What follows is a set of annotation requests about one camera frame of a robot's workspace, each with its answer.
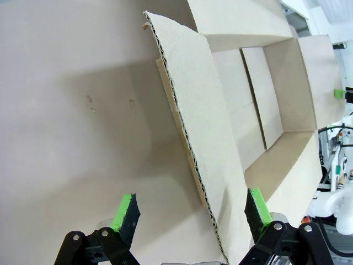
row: bolt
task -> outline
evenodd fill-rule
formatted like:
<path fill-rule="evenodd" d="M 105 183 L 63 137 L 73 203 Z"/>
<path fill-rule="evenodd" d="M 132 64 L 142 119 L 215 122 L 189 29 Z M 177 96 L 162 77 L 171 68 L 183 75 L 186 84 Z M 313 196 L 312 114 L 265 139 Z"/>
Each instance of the bolt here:
<path fill-rule="evenodd" d="M 275 228 L 276 230 L 281 230 L 281 229 L 282 229 L 282 225 L 279 224 L 279 223 L 277 223 L 277 224 L 274 225 L 274 228 Z"/>
<path fill-rule="evenodd" d="M 102 233 L 101 233 L 102 236 L 107 236 L 108 235 L 108 231 L 106 230 L 103 230 Z"/>
<path fill-rule="evenodd" d="M 311 226 L 309 226 L 309 225 L 306 225 L 306 226 L 304 227 L 304 230 L 307 231 L 307 232 L 313 231 L 313 229 L 312 229 Z"/>

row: cardboard box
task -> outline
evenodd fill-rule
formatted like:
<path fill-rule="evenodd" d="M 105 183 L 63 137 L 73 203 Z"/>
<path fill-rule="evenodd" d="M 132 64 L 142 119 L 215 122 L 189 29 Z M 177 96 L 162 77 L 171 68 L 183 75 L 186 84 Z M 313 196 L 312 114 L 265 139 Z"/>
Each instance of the cardboard box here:
<path fill-rule="evenodd" d="M 225 259 L 238 264 L 251 238 L 247 187 L 299 225 L 321 179 L 315 131 L 341 118 L 344 101 L 333 98 L 339 73 L 325 37 L 291 37 L 277 1 L 220 2 L 189 0 L 199 33 L 145 16 L 200 195 Z"/>

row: wire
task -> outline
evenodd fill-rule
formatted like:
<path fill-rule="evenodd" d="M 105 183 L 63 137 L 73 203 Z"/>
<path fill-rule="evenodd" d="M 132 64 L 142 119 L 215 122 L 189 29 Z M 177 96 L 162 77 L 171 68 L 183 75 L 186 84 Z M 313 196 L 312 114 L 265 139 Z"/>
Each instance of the wire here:
<path fill-rule="evenodd" d="M 339 126 L 332 126 L 332 127 L 322 128 L 322 129 L 320 129 L 318 131 L 319 131 L 319 133 L 322 133 L 323 131 L 328 131 L 328 130 L 335 129 L 335 128 L 343 128 L 343 129 L 353 130 L 353 127 L 348 127 L 348 126 L 345 126 L 345 125 L 339 125 Z"/>
<path fill-rule="evenodd" d="M 329 240 L 329 237 L 327 236 L 327 233 L 326 233 L 326 230 L 324 228 L 324 224 L 321 220 L 320 217 L 315 217 L 315 220 L 317 221 L 319 227 L 320 227 L 320 230 L 321 230 L 321 233 L 322 235 L 324 236 L 324 239 L 326 241 L 326 244 L 328 246 L 328 248 L 333 252 L 335 253 L 336 255 L 338 256 L 341 256 L 341 257 L 345 257 L 345 258 L 353 258 L 353 253 L 345 253 L 345 252 L 341 252 L 341 251 L 338 251 L 336 248 L 334 248 L 332 245 L 331 245 L 331 242 Z"/>

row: white plastic part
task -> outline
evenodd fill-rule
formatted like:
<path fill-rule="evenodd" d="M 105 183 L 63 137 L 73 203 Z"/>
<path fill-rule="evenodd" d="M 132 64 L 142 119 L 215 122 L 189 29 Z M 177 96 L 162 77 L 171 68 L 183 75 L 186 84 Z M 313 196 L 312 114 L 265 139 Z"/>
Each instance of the white plastic part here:
<path fill-rule="evenodd" d="M 336 229 L 342 235 L 353 234 L 353 184 L 334 192 L 318 192 L 312 200 L 308 215 L 337 218 Z"/>

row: cable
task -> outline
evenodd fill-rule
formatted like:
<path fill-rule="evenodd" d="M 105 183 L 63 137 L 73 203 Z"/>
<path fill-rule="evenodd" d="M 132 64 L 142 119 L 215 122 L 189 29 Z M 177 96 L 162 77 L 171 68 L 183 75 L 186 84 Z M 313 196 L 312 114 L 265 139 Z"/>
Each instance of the cable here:
<path fill-rule="evenodd" d="M 334 248 L 332 245 L 331 245 L 331 242 L 329 240 L 329 237 L 327 236 L 327 233 L 326 233 L 326 230 L 324 228 L 324 224 L 321 220 L 320 217 L 315 217 L 315 220 L 317 221 L 319 227 L 320 227 L 320 230 L 321 230 L 321 233 L 322 235 L 324 236 L 324 239 L 326 241 L 326 245 L 328 246 L 328 248 L 333 252 L 335 253 L 336 255 L 338 256 L 341 256 L 341 257 L 345 257 L 345 258 L 353 258 L 353 253 L 345 253 L 345 252 L 341 252 L 341 251 L 338 251 L 336 248 Z"/>
<path fill-rule="evenodd" d="M 319 131 L 319 133 L 322 133 L 323 131 L 328 131 L 328 130 L 335 129 L 335 128 L 343 128 L 343 129 L 353 130 L 353 127 L 348 127 L 348 126 L 345 126 L 345 125 L 339 125 L 339 126 L 332 126 L 332 127 L 322 128 L 322 129 L 320 129 L 318 131 Z"/>

